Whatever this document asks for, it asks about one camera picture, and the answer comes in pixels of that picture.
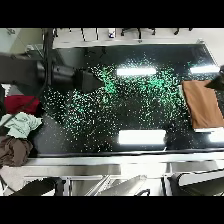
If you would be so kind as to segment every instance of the dark red cloth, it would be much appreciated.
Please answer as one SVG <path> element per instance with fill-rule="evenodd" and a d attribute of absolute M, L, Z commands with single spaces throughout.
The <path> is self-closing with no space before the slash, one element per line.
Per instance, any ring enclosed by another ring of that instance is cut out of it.
<path fill-rule="evenodd" d="M 23 107 L 32 99 L 33 96 L 24 95 L 12 95 L 5 97 L 4 104 L 7 113 L 15 114 L 21 107 Z M 35 99 L 34 102 L 22 112 L 35 115 L 39 103 L 40 101 L 38 99 Z"/>

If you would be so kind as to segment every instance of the crumpled cloth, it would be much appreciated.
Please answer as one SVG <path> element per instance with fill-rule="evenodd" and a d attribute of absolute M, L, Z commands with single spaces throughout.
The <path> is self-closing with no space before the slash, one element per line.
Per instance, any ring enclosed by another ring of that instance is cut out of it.
<path fill-rule="evenodd" d="M 15 114 L 21 107 L 23 107 L 25 104 L 30 102 L 30 100 L 33 99 L 33 96 L 25 96 L 25 95 L 12 95 L 7 96 L 4 99 L 4 104 L 6 108 L 6 112 L 8 114 Z M 39 105 L 40 101 L 38 99 L 35 99 L 34 102 L 25 108 L 22 112 L 26 114 L 33 114 L 35 115 L 37 111 L 37 106 Z"/>
<path fill-rule="evenodd" d="M 0 165 L 22 166 L 26 163 L 33 145 L 26 139 L 0 137 Z"/>
<path fill-rule="evenodd" d="M 205 87 L 209 82 L 211 80 L 182 82 L 194 129 L 224 127 L 215 91 Z"/>
<path fill-rule="evenodd" d="M 4 115 L 0 121 L 0 125 L 11 116 L 11 114 Z M 4 126 L 10 129 L 7 135 L 15 138 L 27 138 L 29 133 L 35 130 L 41 123 L 42 118 L 36 118 L 33 115 L 20 112 Z"/>

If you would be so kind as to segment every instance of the mint green cloth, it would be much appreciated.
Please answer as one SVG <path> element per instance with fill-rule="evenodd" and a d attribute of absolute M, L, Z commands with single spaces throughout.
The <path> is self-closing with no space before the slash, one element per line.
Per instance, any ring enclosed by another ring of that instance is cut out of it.
<path fill-rule="evenodd" d="M 0 121 L 0 125 L 11 116 L 11 114 L 4 115 Z M 31 114 L 20 112 L 4 126 L 10 128 L 7 135 L 15 138 L 27 138 L 29 133 L 35 130 L 41 123 L 42 118 L 36 118 Z"/>

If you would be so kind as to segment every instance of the brown cloth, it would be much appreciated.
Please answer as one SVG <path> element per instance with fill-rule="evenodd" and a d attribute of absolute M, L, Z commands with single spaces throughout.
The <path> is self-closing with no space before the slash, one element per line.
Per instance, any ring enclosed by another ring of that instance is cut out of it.
<path fill-rule="evenodd" d="M 211 81 L 182 82 L 194 129 L 224 127 L 223 116 L 218 106 L 215 91 L 205 87 L 209 82 Z"/>
<path fill-rule="evenodd" d="M 0 165 L 22 166 L 33 145 L 26 139 L 12 136 L 0 137 Z"/>

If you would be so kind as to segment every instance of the black table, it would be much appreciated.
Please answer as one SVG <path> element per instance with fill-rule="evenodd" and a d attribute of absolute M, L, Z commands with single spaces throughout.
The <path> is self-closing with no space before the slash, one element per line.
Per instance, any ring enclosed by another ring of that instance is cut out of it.
<path fill-rule="evenodd" d="M 104 80 L 105 88 L 82 95 L 48 87 L 40 99 L 46 110 L 44 125 L 29 136 L 35 146 L 31 157 L 222 150 L 224 143 L 212 143 L 209 133 L 192 129 L 179 93 L 183 80 L 217 76 L 190 73 L 191 67 L 215 65 L 205 44 L 75 47 L 54 49 L 54 56 L 59 64 L 94 72 Z M 116 74 L 119 68 L 140 67 L 153 67 L 156 74 Z M 223 93 L 217 92 L 217 98 L 224 112 Z M 120 130 L 157 129 L 166 130 L 165 146 L 118 144 Z"/>

